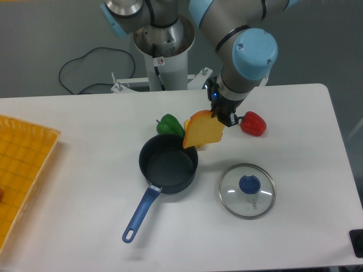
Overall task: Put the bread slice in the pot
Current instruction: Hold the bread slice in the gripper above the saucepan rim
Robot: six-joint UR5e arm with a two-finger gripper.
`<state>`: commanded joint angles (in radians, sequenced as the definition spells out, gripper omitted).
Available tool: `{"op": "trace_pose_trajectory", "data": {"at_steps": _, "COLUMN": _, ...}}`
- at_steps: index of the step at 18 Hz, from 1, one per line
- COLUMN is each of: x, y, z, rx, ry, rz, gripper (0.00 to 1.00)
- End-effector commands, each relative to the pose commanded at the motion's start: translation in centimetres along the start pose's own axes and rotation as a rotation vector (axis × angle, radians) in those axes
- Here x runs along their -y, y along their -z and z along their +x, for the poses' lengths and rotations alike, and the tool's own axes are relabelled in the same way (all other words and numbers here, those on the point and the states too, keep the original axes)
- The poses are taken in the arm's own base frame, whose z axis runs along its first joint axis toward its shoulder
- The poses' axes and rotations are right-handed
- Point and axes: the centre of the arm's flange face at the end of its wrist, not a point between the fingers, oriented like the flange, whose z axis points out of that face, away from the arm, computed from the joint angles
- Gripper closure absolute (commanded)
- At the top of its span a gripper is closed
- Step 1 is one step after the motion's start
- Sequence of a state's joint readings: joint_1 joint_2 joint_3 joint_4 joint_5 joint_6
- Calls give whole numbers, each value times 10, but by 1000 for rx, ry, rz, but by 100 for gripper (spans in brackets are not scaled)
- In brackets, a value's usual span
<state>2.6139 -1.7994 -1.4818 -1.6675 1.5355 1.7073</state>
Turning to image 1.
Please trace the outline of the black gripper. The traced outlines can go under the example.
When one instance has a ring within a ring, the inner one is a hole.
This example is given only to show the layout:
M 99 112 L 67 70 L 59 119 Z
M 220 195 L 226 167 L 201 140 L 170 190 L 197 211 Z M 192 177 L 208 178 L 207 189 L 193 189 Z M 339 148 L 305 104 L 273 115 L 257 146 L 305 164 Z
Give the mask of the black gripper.
M 220 85 L 216 78 L 210 78 L 206 81 L 208 99 L 211 102 L 211 118 L 224 120 L 227 127 L 235 126 L 238 123 L 238 117 L 235 112 L 243 100 L 233 101 L 225 98 L 220 93 Z

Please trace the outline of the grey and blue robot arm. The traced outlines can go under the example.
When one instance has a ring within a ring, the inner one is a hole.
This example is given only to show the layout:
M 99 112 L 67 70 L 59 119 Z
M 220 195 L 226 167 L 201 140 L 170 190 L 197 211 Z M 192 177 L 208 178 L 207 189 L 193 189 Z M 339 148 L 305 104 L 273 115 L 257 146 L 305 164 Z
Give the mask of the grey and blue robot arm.
M 105 1 L 100 8 L 120 37 L 132 35 L 143 54 L 151 91 L 184 90 L 188 85 L 188 51 L 201 31 L 223 67 L 205 83 L 211 111 L 234 126 L 235 112 L 266 78 L 278 55 L 274 37 L 254 23 L 282 12 L 293 1 L 190 1 L 190 17 L 177 1 Z

